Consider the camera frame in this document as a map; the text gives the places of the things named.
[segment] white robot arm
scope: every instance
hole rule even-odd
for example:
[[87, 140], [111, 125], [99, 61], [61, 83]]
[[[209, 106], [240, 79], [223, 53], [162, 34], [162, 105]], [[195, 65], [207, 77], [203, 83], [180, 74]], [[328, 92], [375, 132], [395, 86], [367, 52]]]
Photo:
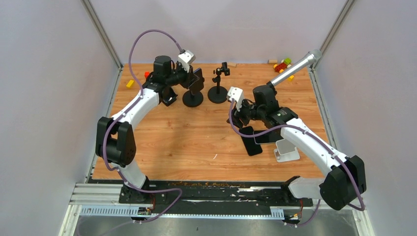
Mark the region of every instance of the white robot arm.
[[133, 131], [139, 122], [160, 102], [166, 106], [176, 101], [177, 95], [171, 88], [181, 84], [193, 93], [204, 87], [204, 78], [200, 69], [193, 71], [191, 63], [195, 56], [190, 51], [184, 51], [178, 56], [177, 66], [168, 56], [158, 56], [153, 64], [153, 72], [147, 77], [143, 91], [139, 91], [132, 101], [111, 118], [102, 117], [97, 124], [96, 154], [103, 157], [104, 137], [110, 124], [117, 123], [110, 131], [117, 138], [107, 137], [106, 156], [109, 163], [122, 173], [130, 184], [142, 188], [147, 177], [133, 161], [136, 154]]
[[[266, 85], [254, 88], [254, 103], [244, 99], [243, 90], [231, 87], [228, 99], [236, 104], [231, 110], [229, 120], [233, 123], [232, 126], [239, 129], [243, 129], [250, 120], [261, 120], [267, 128], [271, 129], [271, 132], [278, 132], [283, 139], [299, 148], [319, 167], [325, 178], [307, 179], [296, 176], [285, 182], [281, 189], [287, 190], [289, 197], [323, 199], [333, 209], [340, 210], [357, 197], [356, 187], [360, 194], [366, 191], [363, 161], [356, 155], [348, 157], [324, 142], [291, 109], [280, 107], [275, 98], [277, 94], [275, 85], [303, 67], [317, 61], [320, 56], [319, 50], [313, 50]], [[245, 135], [240, 133], [240, 135], [244, 138], [254, 139], [260, 134]], [[347, 167], [349, 174], [352, 174], [355, 187], [345, 167], [335, 159], [336, 156]]]

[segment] black smartphone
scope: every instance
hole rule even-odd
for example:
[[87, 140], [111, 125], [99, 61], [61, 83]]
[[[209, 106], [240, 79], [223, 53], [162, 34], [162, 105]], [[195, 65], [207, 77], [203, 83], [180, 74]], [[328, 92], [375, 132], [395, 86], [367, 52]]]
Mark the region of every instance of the black smartphone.
[[[253, 135], [253, 127], [247, 126], [239, 130], [240, 133], [246, 134], [246, 135]], [[257, 154], [262, 153], [262, 147], [259, 144], [256, 144], [254, 138], [244, 138], [242, 137], [243, 144], [245, 145], [246, 152], [249, 156], [254, 156]]]

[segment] white backdrop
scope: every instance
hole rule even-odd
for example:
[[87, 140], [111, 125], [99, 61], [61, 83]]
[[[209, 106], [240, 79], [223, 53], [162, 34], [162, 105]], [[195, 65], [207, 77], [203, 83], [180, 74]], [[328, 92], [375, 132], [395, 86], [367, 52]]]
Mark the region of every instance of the white backdrop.
[[0, 2], [0, 235], [56, 236], [117, 76], [81, 1]]
[[356, 1], [317, 68], [341, 151], [365, 162], [377, 236], [415, 235], [417, 3]]
[[[123, 63], [145, 30], [170, 33], [196, 62], [297, 60], [319, 48], [345, 0], [92, 0], [94, 9]], [[144, 36], [134, 62], [177, 56], [158, 33]]]

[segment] wooden table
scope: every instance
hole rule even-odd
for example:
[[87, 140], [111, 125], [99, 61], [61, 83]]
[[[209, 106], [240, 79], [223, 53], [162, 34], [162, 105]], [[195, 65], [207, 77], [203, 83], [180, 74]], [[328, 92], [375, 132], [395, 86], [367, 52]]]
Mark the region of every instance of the wooden table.
[[[137, 146], [135, 160], [150, 179], [169, 180], [287, 180], [292, 176], [322, 177], [314, 163], [301, 153], [301, 159], [278, 163], [273, 150], [275, 144], [262, 145], [263, 153], [248, 156], [242, 140], [226, 123], [230, 103], [214, 104], [207, 98], [208, 90], [215, 85], [211, 81], [213, 70], [220, 64], [194, 64], [201, 67], [206, 79], [202, 90], [203, 103], [188, 108], [182, 103], [186, 91], [175, 86], [177, 101], [166, 107], [162, 103], [154, 108], [135, 130]], [[152, 64], [134, 64], [135, 75], [144, 82], [144, 72], [152, 71]], [[123, 70], [111, 114], [120, 111], [139, 91], [132, 79], [128, 65]], [[274, 78], [270, 64], [238, 64], [230, 68], [231, 75], [222, 76], [221, 85], [243, 89], [245, 98], [253, 100], [252, 89]], [[327, 140], [320, 117], [316, 97], [306, 69], [295, 75], [292, 82], [285, 81], [276, 87], [280, 106], [295, 111], [304, 123], [322, 139]], [[261, 121], [251, 121], [255, 130], [265, 129]], [[116, 179], [116, 172], [109, 172], [102, 158], [98, 158], [93, 178]]]

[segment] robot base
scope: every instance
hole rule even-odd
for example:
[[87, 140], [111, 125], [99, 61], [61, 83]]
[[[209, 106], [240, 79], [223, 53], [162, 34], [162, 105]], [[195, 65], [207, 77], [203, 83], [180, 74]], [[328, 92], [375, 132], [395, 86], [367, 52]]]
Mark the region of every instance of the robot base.
[[203, 102], [203, 94], [198, 92], [195, 95], [192, 95], [191, 91], [187, 91], [182, 96], [182, 102], [187, 107], [197, 107]]
[[[149, 179], [146, 176], [143, 190], [149, 190]], [[119, 203], [131, 204], [131, 203], [143, 203], [149, 198], [149, 193], [142, 193], [126, 185], [120, 190]]]
[[216, 103], [216, 104], [223, 103], [227, 100], [226, 96], [227, 96], [227, 89], [225, 89], [222, 86], [220, 86], [219, 93], [217, 93], [217, 86], [210, 88], [210, 90], [208, 91], [208, 99], [212, 103]]

